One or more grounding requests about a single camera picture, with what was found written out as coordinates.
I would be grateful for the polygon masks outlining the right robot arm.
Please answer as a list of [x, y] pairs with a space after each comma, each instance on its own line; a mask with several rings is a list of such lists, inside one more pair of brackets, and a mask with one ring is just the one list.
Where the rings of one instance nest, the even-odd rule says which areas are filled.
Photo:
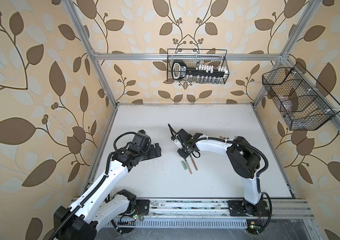
[[175, 131], [168, 125], [171, 140], [179, 147], [177, 153], [184, 159], [201, 157], [201, 152], [211, 152], [226, 156], [235, 173], [241, 177], [244, 197], [240, 211], [249, 216], [260, 216], [267, 205], [261, 191], [260, 175], [269, 167], [266, 156], [252, 146], [245, 138], [236, 137], [233, 140], [207, 137], [202, 133], [189, 134], [184, 129]]

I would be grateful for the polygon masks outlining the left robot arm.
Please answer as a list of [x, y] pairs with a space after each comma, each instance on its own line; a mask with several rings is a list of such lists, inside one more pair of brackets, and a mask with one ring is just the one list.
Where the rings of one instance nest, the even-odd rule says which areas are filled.
[[161, 157], [161, 147], [140, 130], [131, 132], [133, 139], [124, 147], [117, 148], [107, 156], [106, 169], [102, 175], [69, 207], [61, 206], [54, 213], [54, 231], [51, 240], [93, 240], [108, 224], [118, 231], [118, 216], [131, 216], [139, 212], [136, 195], [128, 190], [118, 191], [110, 198], [117, 184], [140, 162]]

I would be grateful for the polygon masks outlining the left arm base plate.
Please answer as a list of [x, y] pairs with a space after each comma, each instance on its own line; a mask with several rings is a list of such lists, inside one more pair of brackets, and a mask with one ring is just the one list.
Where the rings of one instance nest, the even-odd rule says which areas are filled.
[[121, 216], [133, 216], [133, 217], [141, 217], [147, 216], [149, 213], [150, 200], [148, 199], [137, 199], [135, 202], [130, 204], [127, 210], [123, 213], [120, 213]]

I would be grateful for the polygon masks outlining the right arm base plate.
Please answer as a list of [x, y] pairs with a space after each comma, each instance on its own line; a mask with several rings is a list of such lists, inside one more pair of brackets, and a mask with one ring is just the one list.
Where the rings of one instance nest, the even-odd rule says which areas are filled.
[[244, 199], [231, 200], [228, 201], [228, 208], [231, 217], [267, 217], [270, 214], [270, 208], [263, 199], [255, 205]]

